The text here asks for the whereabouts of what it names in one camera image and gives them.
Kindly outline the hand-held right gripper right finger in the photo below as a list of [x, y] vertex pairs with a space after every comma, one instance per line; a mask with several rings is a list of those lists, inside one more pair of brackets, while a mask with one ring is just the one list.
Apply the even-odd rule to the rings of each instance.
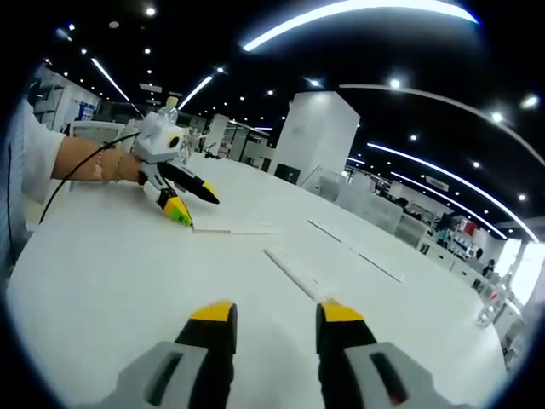
[[376, 341], [363, 315], [336, 301], [317, 305], [318, 380], [326, 408], [454, 408], [429, 371], [392, 343]]

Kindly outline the person's left hand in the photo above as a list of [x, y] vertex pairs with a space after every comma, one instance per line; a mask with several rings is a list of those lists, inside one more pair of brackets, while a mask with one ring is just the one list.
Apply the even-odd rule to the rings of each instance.
[[132, 153], [123, 153], [118, 162], [118, 179], [143, 186], [147, 177], [141, 170], [141, 161]]

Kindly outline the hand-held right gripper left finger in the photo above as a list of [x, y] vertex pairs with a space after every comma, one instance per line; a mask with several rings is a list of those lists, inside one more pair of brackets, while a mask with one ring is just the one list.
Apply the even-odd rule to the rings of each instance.
[[173, 342], [162, 341], [119, 374], [93, 408], [225, 408], [234, 379], [238, 311], [213, 302], [195, 311]]

